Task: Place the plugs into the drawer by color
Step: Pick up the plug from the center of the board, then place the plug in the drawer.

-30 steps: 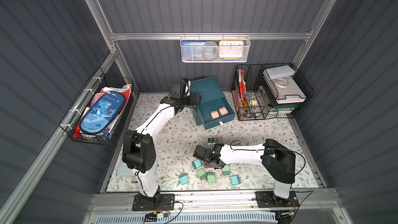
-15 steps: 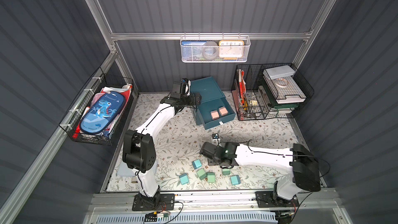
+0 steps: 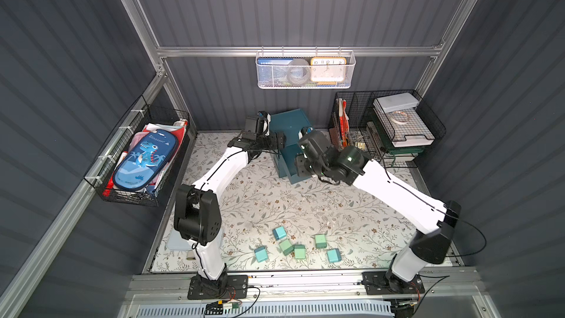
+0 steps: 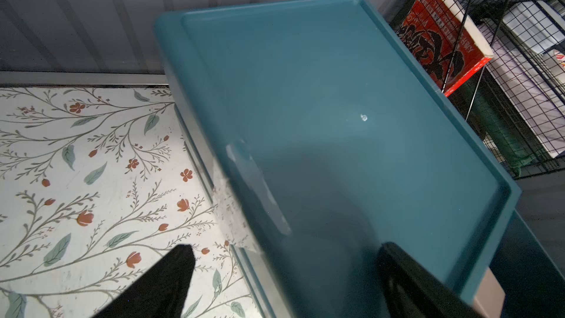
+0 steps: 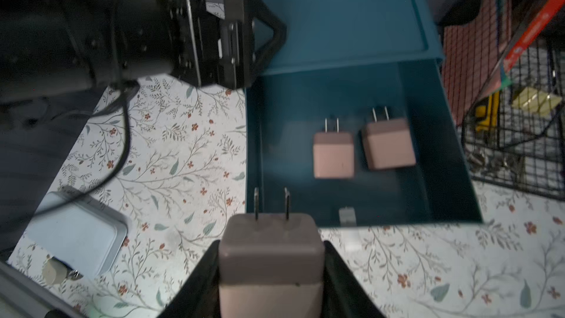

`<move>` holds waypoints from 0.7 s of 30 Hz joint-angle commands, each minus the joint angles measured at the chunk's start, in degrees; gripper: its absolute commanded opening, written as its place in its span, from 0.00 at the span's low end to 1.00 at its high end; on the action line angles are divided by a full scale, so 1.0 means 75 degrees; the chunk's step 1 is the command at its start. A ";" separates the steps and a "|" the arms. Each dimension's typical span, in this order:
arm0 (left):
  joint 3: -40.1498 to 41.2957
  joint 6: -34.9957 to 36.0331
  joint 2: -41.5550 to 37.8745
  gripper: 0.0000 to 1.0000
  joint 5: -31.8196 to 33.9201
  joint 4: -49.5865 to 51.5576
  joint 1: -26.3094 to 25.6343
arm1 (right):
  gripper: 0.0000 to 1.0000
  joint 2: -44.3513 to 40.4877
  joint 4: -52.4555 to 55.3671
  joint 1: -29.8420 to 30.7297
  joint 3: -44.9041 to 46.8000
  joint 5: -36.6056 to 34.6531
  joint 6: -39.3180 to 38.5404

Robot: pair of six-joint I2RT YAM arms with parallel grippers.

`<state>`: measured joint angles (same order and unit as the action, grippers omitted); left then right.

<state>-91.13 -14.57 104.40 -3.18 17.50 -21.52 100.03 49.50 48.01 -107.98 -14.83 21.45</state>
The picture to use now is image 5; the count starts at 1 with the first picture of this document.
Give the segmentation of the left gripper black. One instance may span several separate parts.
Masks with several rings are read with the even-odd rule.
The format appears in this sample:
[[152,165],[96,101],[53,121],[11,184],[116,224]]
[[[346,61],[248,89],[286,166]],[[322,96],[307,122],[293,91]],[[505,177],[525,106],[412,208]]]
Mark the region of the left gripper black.
[[206,0],[167,6],[176,51],[170,75],[196,88],[251,87],[286,42],[286,24],[263,0],[227,0],[224,19],[207,11]]

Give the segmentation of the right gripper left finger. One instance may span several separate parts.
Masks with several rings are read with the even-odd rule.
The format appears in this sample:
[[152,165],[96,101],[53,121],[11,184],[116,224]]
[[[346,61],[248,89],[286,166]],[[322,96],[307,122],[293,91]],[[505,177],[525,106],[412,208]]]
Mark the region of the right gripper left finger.
[[220,317],[219,244],[214,241],[159,318]]

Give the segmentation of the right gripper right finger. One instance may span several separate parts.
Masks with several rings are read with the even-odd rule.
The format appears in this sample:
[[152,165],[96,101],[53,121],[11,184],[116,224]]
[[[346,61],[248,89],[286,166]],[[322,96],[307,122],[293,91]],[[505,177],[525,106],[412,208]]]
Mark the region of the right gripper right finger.
[[337,249],[324,241],[322,317],[385,318],[366,294]]

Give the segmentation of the pink plug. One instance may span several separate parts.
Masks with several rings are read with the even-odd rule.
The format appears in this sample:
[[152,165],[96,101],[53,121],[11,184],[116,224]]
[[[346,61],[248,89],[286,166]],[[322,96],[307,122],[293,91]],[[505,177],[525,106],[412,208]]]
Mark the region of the pink plug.
[[340,131],[339,118],[334,131],[325,130],[313,137],[313,175],[316,179],[350,179],[355,175],[355,145],[353,135]]
[[379,120],[373,108],[372,122],[361,131],[368,168],[380,171],[415,166],[416,155],[407,119],[390,119],[387,107],[384,112],[385,120]]
[[291,213],[232,216],[219,242],[222,317],[320,317],[325,246],[313,218]]

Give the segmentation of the teal drawer cabinet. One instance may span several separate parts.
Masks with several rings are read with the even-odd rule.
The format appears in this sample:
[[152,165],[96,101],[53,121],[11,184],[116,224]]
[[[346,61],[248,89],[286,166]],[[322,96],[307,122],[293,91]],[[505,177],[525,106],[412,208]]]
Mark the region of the teal drawer cabinet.
[[[482,222],[447,104],[443,58],[427,0],[263,0],[287,40],[246,92],[247,210],[311,215],[337,227]],[[406,118],[416,165],[372,171],[361,131],[372,109]],[[355,175],[316,179],[313,137],[351,133]]]

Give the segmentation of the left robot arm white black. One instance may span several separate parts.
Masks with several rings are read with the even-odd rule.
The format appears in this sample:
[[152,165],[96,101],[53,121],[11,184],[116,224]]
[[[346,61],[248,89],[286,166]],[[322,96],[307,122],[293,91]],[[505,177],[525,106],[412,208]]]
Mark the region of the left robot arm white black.
[[196,88],[248,88],[286,25],[262,0],[1,0],[1,103],[159,74]]

